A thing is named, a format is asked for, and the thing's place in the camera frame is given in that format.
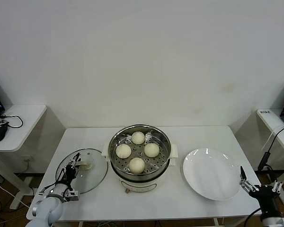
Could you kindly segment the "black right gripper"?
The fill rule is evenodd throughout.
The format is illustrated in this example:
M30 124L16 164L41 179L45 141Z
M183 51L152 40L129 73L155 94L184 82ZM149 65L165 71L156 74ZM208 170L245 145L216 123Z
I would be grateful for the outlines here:
M240 185L242 189L249 194L249 196L258 201L262 213L279 212L275 200L280 195L282 182L275 180L273 186L253 185L247 179L243 167L240 166Z

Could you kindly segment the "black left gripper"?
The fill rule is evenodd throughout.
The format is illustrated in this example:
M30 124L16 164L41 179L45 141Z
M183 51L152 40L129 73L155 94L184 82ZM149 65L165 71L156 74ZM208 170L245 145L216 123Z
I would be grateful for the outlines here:
M67 166L65 167L65 174L64 174L64 180L66 181L66 183L71 183L77 176L78 174L78 165L77 162L80 161L80 153L78 152L75 155L75 158L71 158L67 164Z

